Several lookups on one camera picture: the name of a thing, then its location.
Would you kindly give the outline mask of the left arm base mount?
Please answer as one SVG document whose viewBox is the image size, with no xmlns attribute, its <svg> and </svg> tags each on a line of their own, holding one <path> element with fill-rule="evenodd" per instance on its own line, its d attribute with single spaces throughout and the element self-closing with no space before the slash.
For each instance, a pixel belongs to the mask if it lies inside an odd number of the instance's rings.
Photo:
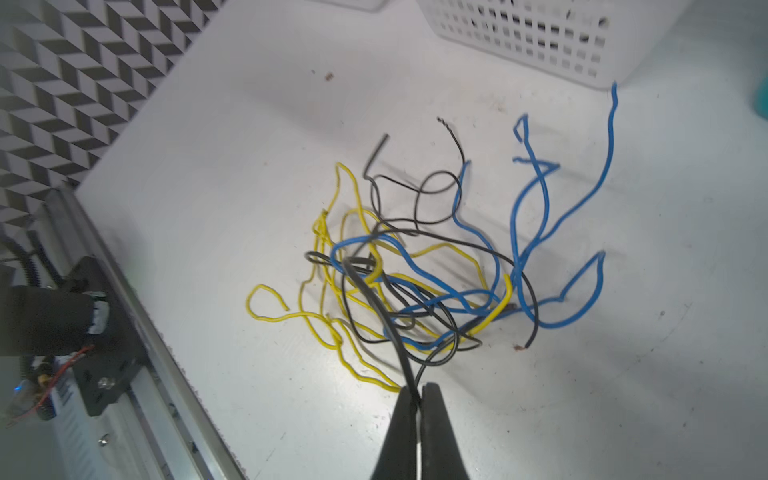
<svg viewBox="0 0 768 480">
<path fill-rule="evenodd" d="M 131 389 L 148 363 L 147 350 L 125 301 L 96 258 L 81 258 L 63 288 L 91 296 L 100 309 L 97 317 L 106 319 L 103 331 L 86 341 L 93 349 L 71 368 L 87 414 L 98 417 Z"/>
</svg>

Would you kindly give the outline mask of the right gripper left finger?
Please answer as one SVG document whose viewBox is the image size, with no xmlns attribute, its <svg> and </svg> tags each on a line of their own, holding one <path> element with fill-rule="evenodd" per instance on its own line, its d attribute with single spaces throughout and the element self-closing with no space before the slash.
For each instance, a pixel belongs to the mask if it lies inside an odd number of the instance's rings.
<svg viewBox="0 0 768 480">
<path fill-rule="evenodd" d="M 417 478 L 417 412 L 417 401 L 402 388 L 371 480 Z"/>
</svg>

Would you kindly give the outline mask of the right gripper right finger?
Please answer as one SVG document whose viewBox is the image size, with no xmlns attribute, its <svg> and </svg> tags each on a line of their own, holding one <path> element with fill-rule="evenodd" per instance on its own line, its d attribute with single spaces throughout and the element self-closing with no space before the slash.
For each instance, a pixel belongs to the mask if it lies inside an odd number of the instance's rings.
<svg viewBox="0 0 768 480">
<path fill-rule="evenodd" d="M 444 398 L 436 383 L 423 387 L 420 429 L 421 478 L 468 480 Z"/>
</svg>

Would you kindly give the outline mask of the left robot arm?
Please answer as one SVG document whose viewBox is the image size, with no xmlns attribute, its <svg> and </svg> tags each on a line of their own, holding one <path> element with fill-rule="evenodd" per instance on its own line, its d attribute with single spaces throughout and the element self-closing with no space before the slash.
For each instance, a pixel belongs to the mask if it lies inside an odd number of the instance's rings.
<svg viewBox="0 0 768 480">
<path fill-rule="evenodd" d="M 1 292 L 3 356 L 66 355 L 103 334 L 110 306 L 103 297 L 32 286 Z"/>
</svg>

